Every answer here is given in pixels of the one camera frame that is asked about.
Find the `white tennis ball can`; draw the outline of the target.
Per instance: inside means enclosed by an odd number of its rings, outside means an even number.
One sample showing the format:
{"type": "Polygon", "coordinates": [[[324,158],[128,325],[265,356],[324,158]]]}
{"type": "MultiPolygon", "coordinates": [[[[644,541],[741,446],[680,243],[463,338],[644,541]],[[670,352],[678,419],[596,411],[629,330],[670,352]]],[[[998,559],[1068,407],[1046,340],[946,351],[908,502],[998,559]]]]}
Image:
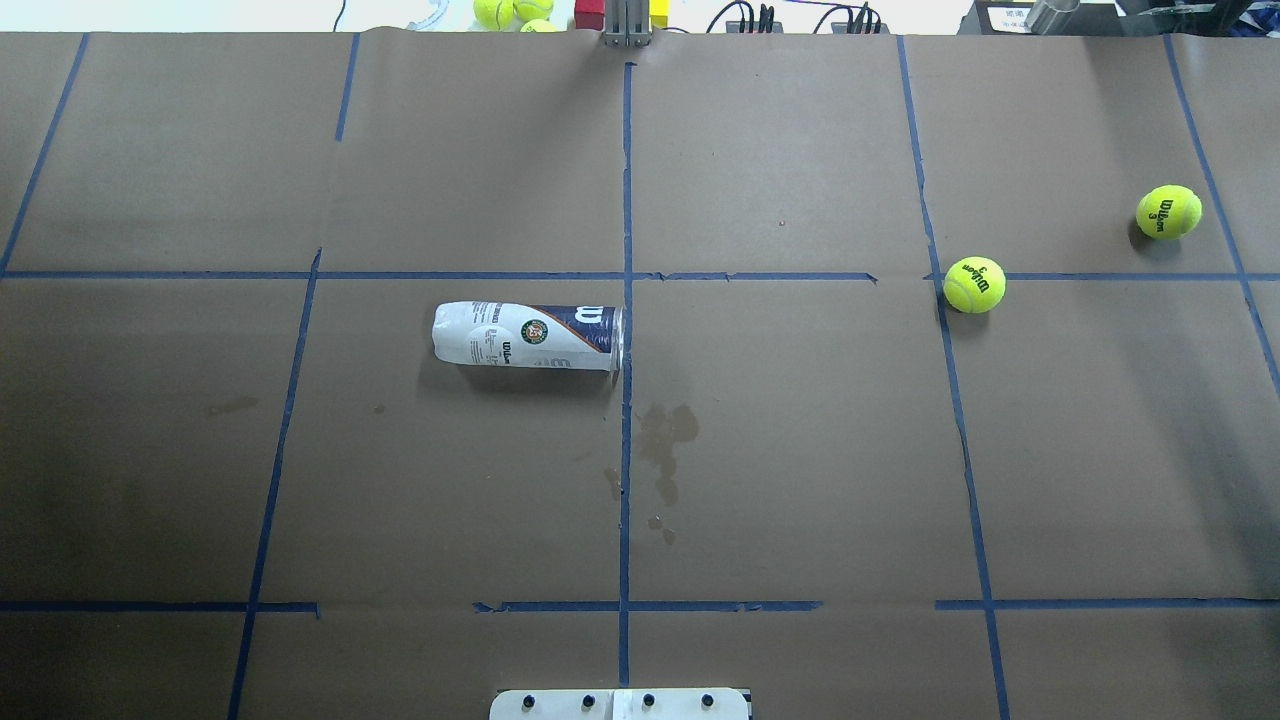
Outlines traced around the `white tennis ball can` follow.
{"type": "Polygon", "coordinates": [[[626,318],[614,306],[442,304],[430,340],[444,363],[462,366],[618,372],[626,318]]]}

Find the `yellow tennis ball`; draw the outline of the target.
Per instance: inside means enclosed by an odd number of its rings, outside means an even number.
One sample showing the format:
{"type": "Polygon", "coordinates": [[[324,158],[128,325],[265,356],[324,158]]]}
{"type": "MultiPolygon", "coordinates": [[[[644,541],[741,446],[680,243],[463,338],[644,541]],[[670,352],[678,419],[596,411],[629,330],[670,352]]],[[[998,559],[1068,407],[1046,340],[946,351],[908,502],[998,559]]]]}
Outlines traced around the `yellow tennis ball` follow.
{"type": "Polygon", "coordinates": [[[1202,217],[1201,197],[1181,184],[1156,187],[1135,206],[1137,227],[1152,240],[1180,240],[1198,227],[1202,217]]]}
{"type": "Polygon", "coordinates": [[[1004,268],[989,258],[960,259],[943,277],[943,299],[959,313],[989,313],[1002,302],[1006,290],[1004,268]]]}

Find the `spare tennis ball three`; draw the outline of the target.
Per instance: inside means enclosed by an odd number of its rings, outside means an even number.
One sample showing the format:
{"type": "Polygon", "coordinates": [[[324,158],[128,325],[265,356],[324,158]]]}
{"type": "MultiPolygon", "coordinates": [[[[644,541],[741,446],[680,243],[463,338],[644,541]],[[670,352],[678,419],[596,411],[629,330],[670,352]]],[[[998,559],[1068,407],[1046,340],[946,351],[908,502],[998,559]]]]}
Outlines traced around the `spare tennis ball three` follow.
{"type": "Polygon", "coordinates": [[[554,33],[559,31],[554,23],[543,18],[527,20],[520,27],[521,33],[554,33]]]}

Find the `spare tennis ball two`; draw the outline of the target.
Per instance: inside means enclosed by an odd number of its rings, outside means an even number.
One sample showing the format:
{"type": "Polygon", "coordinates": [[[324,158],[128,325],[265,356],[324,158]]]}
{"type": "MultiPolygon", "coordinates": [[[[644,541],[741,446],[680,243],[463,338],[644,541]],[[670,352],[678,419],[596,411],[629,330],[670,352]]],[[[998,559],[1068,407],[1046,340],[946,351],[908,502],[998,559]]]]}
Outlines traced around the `spare tennis ball two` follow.
{"type": "Polygon", "coordinates": [[[553,0],[516,0],[513,1],[515,14],[522,22],[548,20],[554,10],[553,0]]]}

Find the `red cube block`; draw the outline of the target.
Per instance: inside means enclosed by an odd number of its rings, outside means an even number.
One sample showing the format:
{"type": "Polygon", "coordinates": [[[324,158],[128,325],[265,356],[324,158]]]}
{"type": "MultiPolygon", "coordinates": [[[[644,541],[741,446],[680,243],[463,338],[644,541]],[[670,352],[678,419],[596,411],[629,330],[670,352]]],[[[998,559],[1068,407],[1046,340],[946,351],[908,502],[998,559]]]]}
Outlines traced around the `red cube block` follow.
{"type": "Polygon", "coordinates": [[[575,0],[573,27],[576,29],[603,31],[605,23],[605,0],[575,0]]]}

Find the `yellow cube block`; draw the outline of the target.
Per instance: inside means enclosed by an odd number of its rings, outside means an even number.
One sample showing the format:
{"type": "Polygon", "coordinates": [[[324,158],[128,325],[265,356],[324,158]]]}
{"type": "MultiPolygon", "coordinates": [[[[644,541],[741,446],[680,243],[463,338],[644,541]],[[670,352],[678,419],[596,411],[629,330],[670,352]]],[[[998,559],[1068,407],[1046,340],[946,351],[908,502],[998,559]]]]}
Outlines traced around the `yellow cube block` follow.
{"type": "Polygon", "coordinates": [[[649,19],[654,28],[667,28],[669,26],[671,0],[649,0],[649,19]]]}

